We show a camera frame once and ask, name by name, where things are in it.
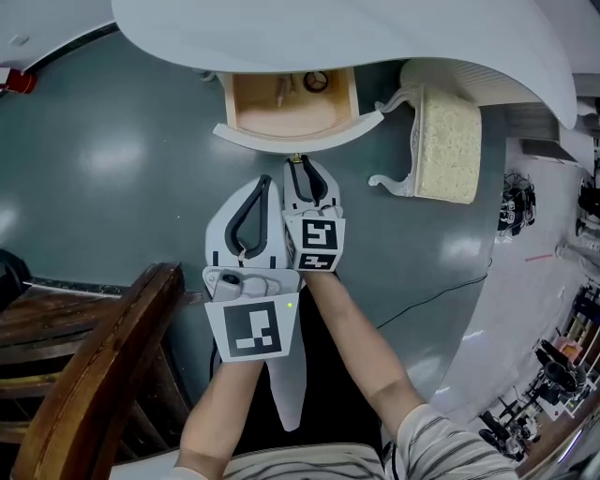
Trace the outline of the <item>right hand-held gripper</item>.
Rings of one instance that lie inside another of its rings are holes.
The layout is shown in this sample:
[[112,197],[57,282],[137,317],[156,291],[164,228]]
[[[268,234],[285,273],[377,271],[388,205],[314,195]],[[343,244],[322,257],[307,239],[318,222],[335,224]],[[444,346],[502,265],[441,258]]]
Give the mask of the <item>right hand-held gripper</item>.
[[299,272],[334,272],[343,253],[346,228],[338,182],[316,160],[301,159],[288,158],[283,168],[284,210],[288,212],[283,219],[291,266]]

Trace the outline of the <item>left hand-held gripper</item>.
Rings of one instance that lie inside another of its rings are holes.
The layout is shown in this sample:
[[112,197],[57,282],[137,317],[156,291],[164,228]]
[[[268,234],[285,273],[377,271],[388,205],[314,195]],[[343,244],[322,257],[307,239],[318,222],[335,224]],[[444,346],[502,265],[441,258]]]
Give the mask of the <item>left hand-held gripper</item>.
[[225,363],[290,353],[299,273],[261,269],[287,265],[281,206],[276,183],[263,174],[237,189],[206,228],[204,307]]

